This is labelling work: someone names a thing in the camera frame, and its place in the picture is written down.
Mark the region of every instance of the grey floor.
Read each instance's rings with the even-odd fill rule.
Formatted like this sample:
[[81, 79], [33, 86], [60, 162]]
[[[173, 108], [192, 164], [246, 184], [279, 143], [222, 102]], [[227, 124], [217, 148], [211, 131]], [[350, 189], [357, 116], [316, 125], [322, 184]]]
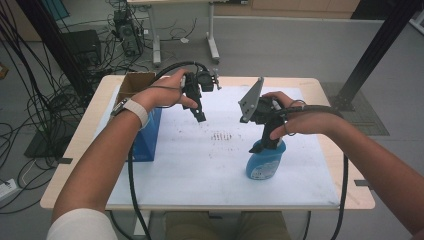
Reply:
[[[199, 61], [209, 68], [218, 68], [222, 76], [307, 77], [321, 82], [345, 82], [381, 26], [380, 21], [293, 20], [283, 18], [215, 19], [215, 39], [221, 56], [219, 64], [210, 59], [204, 30], [206, 21], [199, 21], [187, 44], [164, 42], [163, 66], [183, 60]], [[40, 56], [39, 43], [31, 43]], [[11, 67], [0, 80], [0, 122], [19, 126], [27, 117], [28, 94], [0, 48], [1, 62]], [[361, 91], [387, 128], [389, 136], [371, 136], [394, 152], [414, 169], [424, 174], [424, 36], [407, 25], [388, 53], [378, 64]], [[57, 76], [60, 70], [53, 63]], [[41, 89], [48, 87], [38, 78]], [[23, 155], [35, 133], [34, 127], [22, 129], [13, 144], [7, 164], [0, 169], [2, 179], [18, 175], [30, 159]], [[33, 169], [26, 179], [38, 174]], [[45, 179], [53, 170], [44, 174]], [[40, 199], [45, 187], [25, 191], [0, 213], [25, 207]], [[386, 208], [377, 195], [372, 210], [347, 211], [339, 239], [409, 239], [411, 236]], [[224, 239], [231, 239], [237, 213], [215, 213], [223, 219], [213, 220]], [[38, 204], [15, 214], [0, 214], [1, 239], [44, 239], [50, 226], [51, 211]], [[154, 239], [163, 239], [162, 213], [154, 213], [151, 231]], [[306, 224], [306, 212], [284, 212], [292, 239], [301, 239]], [[119, 225], [130, 233], [134, 224], [131, 212], [116, 212]], [[314, 211], [308, 239], [329, 239], [337, 221], [337, 212]]]

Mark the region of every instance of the hand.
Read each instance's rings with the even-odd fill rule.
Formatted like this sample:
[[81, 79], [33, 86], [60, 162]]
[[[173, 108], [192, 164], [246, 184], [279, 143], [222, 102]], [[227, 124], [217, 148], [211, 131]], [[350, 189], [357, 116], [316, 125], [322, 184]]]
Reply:
[[196, 108], [197, 103], [181, 93], [181, 78], [186, 69], [179, 69], [169, 77], [154, 82], [148, 89], [137, 93], [132, 99], [140, 103], [147, 111], [155, 107], [172, 106], [176, 103], [189, 108]]
[[[295, 102], [282, 92], [270, 92], [263, 95], [263, 97], [277, 98], [284, 107], [302, 106], [303, 103]], [[336, 121], [341, 119], [333, 114], [323, 112], [302, 112], [291, 113], [288, 115], [288, 120], [285, 126], [276, 128], [271, 132], [270, 138], [277, 139], [289, 133], [302, 133], [302, 134], [327, 134], [331, 126], [337, 124]]]

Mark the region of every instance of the blue box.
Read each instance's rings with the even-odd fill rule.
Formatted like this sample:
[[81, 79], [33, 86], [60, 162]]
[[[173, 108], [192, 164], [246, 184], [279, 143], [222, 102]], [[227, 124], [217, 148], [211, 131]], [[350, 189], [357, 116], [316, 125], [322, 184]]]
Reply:
[[[127, 73], [119, 88], [116, 103], [146, 89], [155, 75], [153, 72]], [[161, 115], [162, 108], [153, 109], [149, 113], [149, 121], [146, 127], [138, 131], [132, 152], [134, 162], [151, 162], [155, 159]]]
[[149, 121], [140, 129], [134, 140], [133, 161], [152, 162], [155, 160], [156, 144], [162, 108], [155, 108], [149, 113]]

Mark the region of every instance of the white sleeve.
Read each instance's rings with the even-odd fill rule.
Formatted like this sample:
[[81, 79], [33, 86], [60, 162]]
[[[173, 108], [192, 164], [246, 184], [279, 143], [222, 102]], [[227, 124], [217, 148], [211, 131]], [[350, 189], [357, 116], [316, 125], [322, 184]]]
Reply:
[[60, 216], [50, 227], [47, 240], [118, 239], [109, 218], [93, 209], [75, 209]]

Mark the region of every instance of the power strip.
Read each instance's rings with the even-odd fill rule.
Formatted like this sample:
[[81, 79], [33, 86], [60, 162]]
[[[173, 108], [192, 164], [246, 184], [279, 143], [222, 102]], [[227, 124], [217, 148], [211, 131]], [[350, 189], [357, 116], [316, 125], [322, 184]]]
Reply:
[[3, 183], [0, 185], [0, 201], [20, 190], [20, 188], [16, 186], [15, 180], [13, 180], [13, 178], [7, 181], [7, 183], [8, 184]]

